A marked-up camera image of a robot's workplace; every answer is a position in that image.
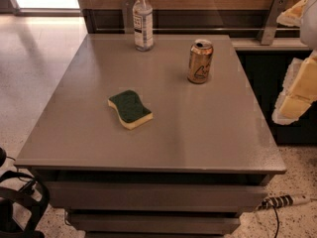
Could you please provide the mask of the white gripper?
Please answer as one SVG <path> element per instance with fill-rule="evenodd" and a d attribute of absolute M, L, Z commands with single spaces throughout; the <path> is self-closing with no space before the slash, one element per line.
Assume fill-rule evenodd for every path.
<path fill-rule="evenodd" d="M 276 19 L 287 27 L 300 27 L 300 41 L 317 50 L 317 0 L 300 0 Z M 271 119 L 275 124 L 289 125 L 317 100 L 317 51 L 305 60 L 294 58 L 285 74 L 282 91 L 274 104 Z"/>

